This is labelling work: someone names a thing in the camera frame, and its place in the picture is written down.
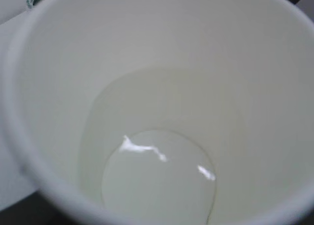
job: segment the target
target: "dark background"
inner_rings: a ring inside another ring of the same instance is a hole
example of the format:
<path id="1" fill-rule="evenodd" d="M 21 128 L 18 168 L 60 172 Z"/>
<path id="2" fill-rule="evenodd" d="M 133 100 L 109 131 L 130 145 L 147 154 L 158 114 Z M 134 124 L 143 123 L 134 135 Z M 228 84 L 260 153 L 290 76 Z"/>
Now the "dark background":
<path id="1" fill-rule="evenodd" d="M 36 192 L 1 211 L 0 225 L 77 225 L 77 223 L 63 215 Z M 314 225 L 314 210 L 295 225 Z"/>

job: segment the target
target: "water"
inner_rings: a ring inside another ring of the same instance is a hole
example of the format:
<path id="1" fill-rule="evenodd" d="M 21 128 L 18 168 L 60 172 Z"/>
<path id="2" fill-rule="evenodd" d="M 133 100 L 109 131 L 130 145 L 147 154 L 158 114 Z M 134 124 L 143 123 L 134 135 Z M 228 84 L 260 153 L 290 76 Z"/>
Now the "water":
<path id="1" fill-rule="evenodd" d="M 109 84 L 83 134 L 82 191 L 134 221 L 207 224 L 219 180 L 211 145 L 232 109 L 225 85 L 209 77 L 151 69 Z"/>

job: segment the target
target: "cup rim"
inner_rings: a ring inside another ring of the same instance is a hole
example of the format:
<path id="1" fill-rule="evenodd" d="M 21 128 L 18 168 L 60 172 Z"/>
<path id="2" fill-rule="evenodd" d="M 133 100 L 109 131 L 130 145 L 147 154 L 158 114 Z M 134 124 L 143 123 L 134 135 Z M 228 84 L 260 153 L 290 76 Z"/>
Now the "cup rim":
<path id="1" fill-rule="evenodd" d="M 300 23 L 313 34 L 314 24 L 296 6 L 287 0 L 273 0 L 288 10 L 292 16 L 298 18 Z M 24 172 L 32 178 L 40 188 L 41 193 L 57 207 L 65 211 L 70 217 L 85 224 L 108 224 L 108 225 L 132 225 L 138 224 L 133 221 L 120 219 L 117 215 L 106 211 L 102 207 L 92 203 L 77 189 L 60 179 L 52 168 L 44 161 L 39 151 L 36 150 L 25 124 L 19 118 L 17 106 L 18 100 L 14 87 L 14 77 L 17 65 L 23 51 L 27 48 L 29 36 L 33 28 L 43 18 L 58 0 L 44 0 L 37 5 L 24 21 L 21 28 L 14 36 L 8 50 L 8 54 L 2 71 L 2 102 L 1 114 L 4 140 L 10 145 L 10 149 L 17 157 L 18 163 Z M 314 180 L 304 188 L 299 189 L 276 208 L 266 211 L 252 219 L 243 220 L 227 225 L 276 225 L 295 222 L 308 213 L 314 203 Z"/>

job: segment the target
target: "white paper cup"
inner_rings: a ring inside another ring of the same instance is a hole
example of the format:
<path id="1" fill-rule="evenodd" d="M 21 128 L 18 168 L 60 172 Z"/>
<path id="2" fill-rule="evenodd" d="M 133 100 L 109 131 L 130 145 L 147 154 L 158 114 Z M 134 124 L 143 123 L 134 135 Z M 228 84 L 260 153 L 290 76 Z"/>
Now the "white paper cup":
<path id="1" fill-rule="evenodd" d="M 1 72 L 1 125 L 57 207 L 86 224 L 133 224 L 79 184 L 91 105 L 139 69 L 206 68 L 228 80 L 245 129 L 242 148 L 235 126 L 230 144 L 205 149 L 217 173 L 210 224 L 287 224 L 314 204 L 313 52 L 313 24 L 286 0 L 44 0 Z"/>

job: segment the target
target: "clear liquid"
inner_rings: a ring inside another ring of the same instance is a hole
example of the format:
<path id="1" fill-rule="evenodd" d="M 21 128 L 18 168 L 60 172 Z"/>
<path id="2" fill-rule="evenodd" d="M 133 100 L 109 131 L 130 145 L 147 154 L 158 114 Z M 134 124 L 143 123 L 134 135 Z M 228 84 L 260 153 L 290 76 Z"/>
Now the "clear liquid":
<path id="1" fill-rule="evenodd" d="M 209 77 L 151 69 L 109 84 L 83 134 L 82 191 L 134 221 L 207 224 L 219 179 L 210 148 L 233 108 L 224 83 Z"/>

